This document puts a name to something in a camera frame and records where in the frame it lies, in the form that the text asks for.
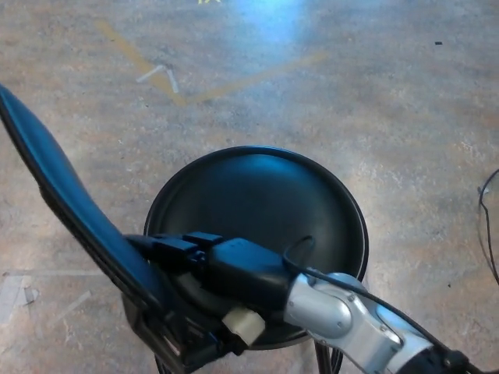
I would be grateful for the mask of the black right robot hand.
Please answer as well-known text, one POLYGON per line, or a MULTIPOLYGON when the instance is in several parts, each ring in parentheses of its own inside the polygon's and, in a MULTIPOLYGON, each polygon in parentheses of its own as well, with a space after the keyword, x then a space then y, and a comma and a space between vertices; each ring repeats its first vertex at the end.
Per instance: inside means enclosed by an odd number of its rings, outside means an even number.
POLYGON ((270 249, 199 231, 125 239, 167 278, 190 275, 200 289, 229 303, 225 312, 213 312, 213 302, 200 306, 199 296, 172 286, 173 305, 147 322, 180 344, 190 334, 211 333, 224 346, 244 350, 264 333, 269 319, 283 313, 295 277, 270 249))

